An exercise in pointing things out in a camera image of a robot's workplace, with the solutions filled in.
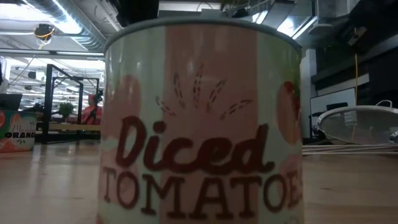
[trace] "wooden floor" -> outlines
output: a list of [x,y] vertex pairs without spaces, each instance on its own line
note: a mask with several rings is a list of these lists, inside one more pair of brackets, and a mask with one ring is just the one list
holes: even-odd
[[[0,223],[95,223],[97,142],[0,154]],[[398,223],[398,157],[304,159],[308,224]]]

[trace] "ceiling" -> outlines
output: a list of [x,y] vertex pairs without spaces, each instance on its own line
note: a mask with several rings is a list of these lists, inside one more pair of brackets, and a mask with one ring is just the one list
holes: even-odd
[[[10,0],[0,0],[0,49],[30,49],[37,50],[55,50],[66,52],[86,52],[87,49],[67,36],[63,30],[57,29],[50,42],[43,44],[33,34],[33,30],[39,24],[51,24],[52,21],[40,12],[33,10],[25,4],[5,4]],[[77,9],[82,12],[85,19],[85,26],[91,30],[98,31],[98,35],[105,40],[113,35],[117,30],[122,29],[116,20],[116,11],[110,6],[106,0],[68,0],[71,1]],[[159,17],[171,16],[199,16],[202,8],[211,7],[219,8],[217,0],[208,1],[209,4],[200,3],[198,1],[174,0],[161,1],[159,5]],[[285,33],[293,32],[300,27],[303,22],[308,20],[312,15],[312,1],[298,0],[295,7],[291,10],[288,18],[279,27]],[[305,39],[306,33],[297,38],[300,42]],[[21,108],[32,106],[35,102],[41,103],[44,100],[44,84],[45,79],[41,76],[44,74],[48,63],[52,63],[71,75],[78,75],[86,78],[99,78],[100,89],[104,87],[104,62],[102,60],[70,60],[65,58],[33,58],[32,54],[18,56],[7,55],[8,64],[11,66],[9,75],[10,89],[9,92],[23,93],[23,101]],[[37,78],[28,78],[29,72],[36,72]],[[62,75],[54,72],[53,76]],[[94,83],[84,81],[84,98],[87,99],[88,94],[95,93]],[[59,83],[54,91],[53,109],[57,109],[57,105],[65,100],[77,104],[76,83],[71,80],[64,80]]]

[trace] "tin can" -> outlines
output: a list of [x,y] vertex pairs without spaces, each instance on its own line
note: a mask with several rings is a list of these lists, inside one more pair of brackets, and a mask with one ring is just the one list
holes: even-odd
[[303,223],[300,47],[232,19],[106,46],[98,223]]

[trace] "black metal frame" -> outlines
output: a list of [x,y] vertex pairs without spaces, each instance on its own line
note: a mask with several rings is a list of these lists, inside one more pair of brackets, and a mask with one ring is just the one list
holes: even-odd
[[[58,72],[64,74],[66,77],[53,77],[52,72],[53,69],[56,69]],[[74,77],[69,75],[67,72],[58,68],[53,64],[47,65],[46,71],[46,80],[45,80],[45,94],[44,94],[44,117],[43,117],[43,135],[42,135],[42,144],[48,144],[48,136],[49,136],[49,122],[51,119],[51,109],[52,109],[52,100],[54,93],[55,81],[57,79],[71,79],[79,85],[79,103],[78,103],[78,115],[77,115],[77,123],[81,124],[81,111],[83,107],[83,85],[79,80],[96,80],[96,93],[98,92],[98,88],[100,85],[99,78],[82,78],[82,77]],[[80,138],[80,131],[77,131],[77,139]]]

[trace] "round mesh lid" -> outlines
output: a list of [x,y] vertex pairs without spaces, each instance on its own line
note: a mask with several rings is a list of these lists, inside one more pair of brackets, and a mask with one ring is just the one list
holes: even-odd
[[392,144],[398,131],[398,109],[384,106],[346,106],[323,113],[318,127],[325,134],[355,144]]

